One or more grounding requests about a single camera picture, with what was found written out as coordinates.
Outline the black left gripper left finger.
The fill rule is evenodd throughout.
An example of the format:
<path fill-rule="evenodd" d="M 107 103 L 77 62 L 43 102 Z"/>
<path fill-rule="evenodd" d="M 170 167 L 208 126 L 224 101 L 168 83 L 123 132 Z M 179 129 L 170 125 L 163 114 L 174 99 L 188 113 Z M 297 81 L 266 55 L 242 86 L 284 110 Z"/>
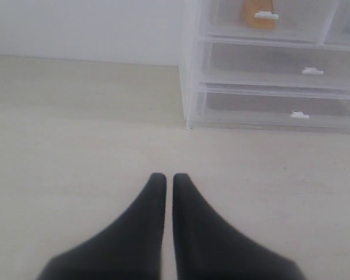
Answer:
<path fill-rule="evenodd" d="M 160 279 L 167 181 L 153 173 L 112 224 L 53 257 L 39 279 Z"/>

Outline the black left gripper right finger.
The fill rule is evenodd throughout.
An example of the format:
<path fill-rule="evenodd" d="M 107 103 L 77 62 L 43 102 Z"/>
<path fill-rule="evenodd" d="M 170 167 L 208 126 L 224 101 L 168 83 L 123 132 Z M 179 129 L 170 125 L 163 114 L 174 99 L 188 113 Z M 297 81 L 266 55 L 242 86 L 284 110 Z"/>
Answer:
<path fill-rule="evenodd" d="M 178 279 L 305 279 L 294 261 L 225 221 L 184 173 L 173 177 L 172 221 Z"/>

